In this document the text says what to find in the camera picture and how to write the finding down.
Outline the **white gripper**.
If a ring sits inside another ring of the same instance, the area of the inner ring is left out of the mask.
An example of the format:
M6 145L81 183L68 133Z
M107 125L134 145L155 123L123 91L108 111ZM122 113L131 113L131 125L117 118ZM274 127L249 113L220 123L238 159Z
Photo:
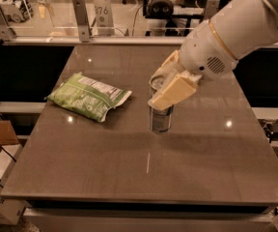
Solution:
M236 65L236 57L220 40L212 23L205 20L187 35L180 51L173 51L152 75L149 84L154 93L148 105L167 109L194 95L201 76L214 80Z

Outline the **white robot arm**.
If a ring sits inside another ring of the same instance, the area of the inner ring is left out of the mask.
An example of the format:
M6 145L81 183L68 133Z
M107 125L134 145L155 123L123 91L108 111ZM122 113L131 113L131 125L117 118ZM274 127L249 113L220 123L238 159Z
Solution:
M278 42L278 0L232 0L192 30L150 79L148 105L164 110L192 96L200 80L236 68L254 50Z

